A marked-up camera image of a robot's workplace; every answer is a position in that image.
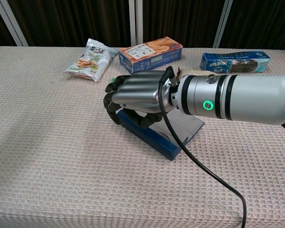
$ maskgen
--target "robotic hand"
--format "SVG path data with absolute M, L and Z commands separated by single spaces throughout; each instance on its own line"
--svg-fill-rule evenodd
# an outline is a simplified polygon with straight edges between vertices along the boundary
M 104 105 L 119 124 L 123 108 L 142 128 L 162 119 L 158 85 L 162 81 L 166 112 L 175 107 L 188 115 L 282 125 L 285 128 L 285 75 L 186 76 L 180 82 L 172 67 L 119 76 L 105 91 Z M 139 116 L 136 111 L 147 113 Z

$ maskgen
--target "snack bag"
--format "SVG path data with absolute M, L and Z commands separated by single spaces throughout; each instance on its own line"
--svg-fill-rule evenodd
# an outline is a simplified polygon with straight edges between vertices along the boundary
M 87 41 L 85 48 L 85 53 L 64 73 L 97 82 L 118 51 L 93 39 Z

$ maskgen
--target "beige tablecloth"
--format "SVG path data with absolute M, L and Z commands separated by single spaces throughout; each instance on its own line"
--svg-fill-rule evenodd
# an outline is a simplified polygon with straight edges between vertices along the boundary
M 62 74 L 83 50 L 0 47 L 0 228 L 239 226 L 237 196 L 111 121 L 104 89 L 127 74 L 117 56 L 98 83 Z M 233 51 L 185 48 L 171 65 Z M 285 51 L 266 53 L 265 73 L 285 74 Z M 201 119 L 188 148 L 245 196 L 247 227 L 285 228 L 285 129 Z

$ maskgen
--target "packaging label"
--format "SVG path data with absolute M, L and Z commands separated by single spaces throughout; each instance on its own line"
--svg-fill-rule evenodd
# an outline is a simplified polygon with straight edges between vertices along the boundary
M 145 44 L 137 45 L 125 51 L 125 53 L 127 53 L 128 55 L 132 56 L 135 59 L 139 59 L 149 54 L 153 54 L 154 52 L 155 51 L 152 48 L 150 48 Z

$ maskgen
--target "green indicator light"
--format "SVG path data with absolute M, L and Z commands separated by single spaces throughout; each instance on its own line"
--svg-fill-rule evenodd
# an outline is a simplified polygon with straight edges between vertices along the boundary
M 211 101 L 204 101 L 203 107 L 206 110 L 212 110 L 214 105 L 213 105 L 213 103 Z

